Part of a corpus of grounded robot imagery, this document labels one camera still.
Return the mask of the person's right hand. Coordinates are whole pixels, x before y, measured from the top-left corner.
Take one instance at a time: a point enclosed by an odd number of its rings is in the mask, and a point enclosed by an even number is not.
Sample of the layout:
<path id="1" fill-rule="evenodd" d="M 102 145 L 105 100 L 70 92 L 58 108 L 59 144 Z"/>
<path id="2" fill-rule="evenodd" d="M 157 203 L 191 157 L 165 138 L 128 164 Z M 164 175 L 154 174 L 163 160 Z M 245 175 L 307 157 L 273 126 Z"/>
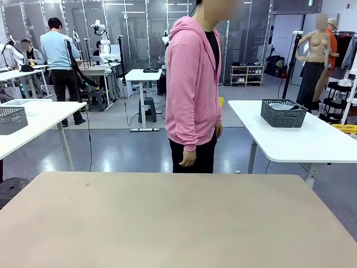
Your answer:
<path id="1" fill-rule="evenodd" d="M 196 160 L 196 151 L 183 151 L 183 159 L 182 161 L 179 163 L 180 166 L 183 167 L 189 167 L 192 166 L 194 164 Z"/>

